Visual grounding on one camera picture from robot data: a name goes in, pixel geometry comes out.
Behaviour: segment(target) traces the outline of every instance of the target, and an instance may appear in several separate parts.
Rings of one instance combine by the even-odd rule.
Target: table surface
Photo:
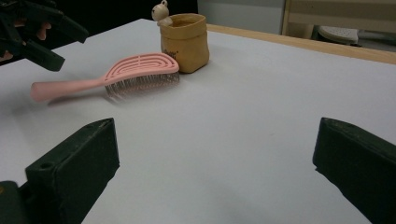
[[[98,88],[38,104],[29,91],[159,51],[154,21],[56,49],[58,73],[26,60],[0,67],[0,179],[21,185],[24,167],[114,118],[120,169],[84,223],[369,223],[312,156],[322,117],[396,143],[396,65],[212,31],[208,46],[209,64],[174,88],[121,102]]]

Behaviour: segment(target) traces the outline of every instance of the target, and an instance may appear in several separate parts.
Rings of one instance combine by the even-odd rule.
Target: human hand
[[[25,19],[21,19],[21,20],[17,20],[14,22],[14,26],[15,27],[21,27],[24,26],[24,24],[26,23]],[[41,24],[40,29],[37,31],[36,35],[37,38],[40,40],[45,40],[47,37],[47,30],[51,28],[51,25],[49,22],[43,22]],[[0,57],[0,62],[6,61],[6,60],[10,60],[13,57],[13,55],[6,51],[6,53],[4,54],[3,57]]]

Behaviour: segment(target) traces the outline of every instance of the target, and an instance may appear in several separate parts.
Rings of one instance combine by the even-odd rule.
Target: brown fabric pouch
[[[176,14],[171,26],[161,27],[161,49],[173,57],[182,73],[193,73],[209,61],[206,17],[199,14]]]

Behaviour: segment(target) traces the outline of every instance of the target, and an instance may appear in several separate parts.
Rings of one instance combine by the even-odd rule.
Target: robotic arm
[[[53,1],[0,0],[0,57],[8,50],[50,71],[59,71],[64,58],[30,39],[24,42],[14,26],[14,21],[18,19],[26,19],[23,31],[28,35],[35,35],[42,22],[49,22],[52,27],[80,43],[84,43],[89,35],[84,27],[56,9]]]

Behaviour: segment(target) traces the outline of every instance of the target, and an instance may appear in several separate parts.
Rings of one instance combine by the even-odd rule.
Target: pink hairbrush
[[[108,96],[122,96],[130,91],[168,86],[179,82],[177,62],[164,53],[147,53],[118,61],[97,79],[35,82],[30,95],[37,101],[105,86]]]

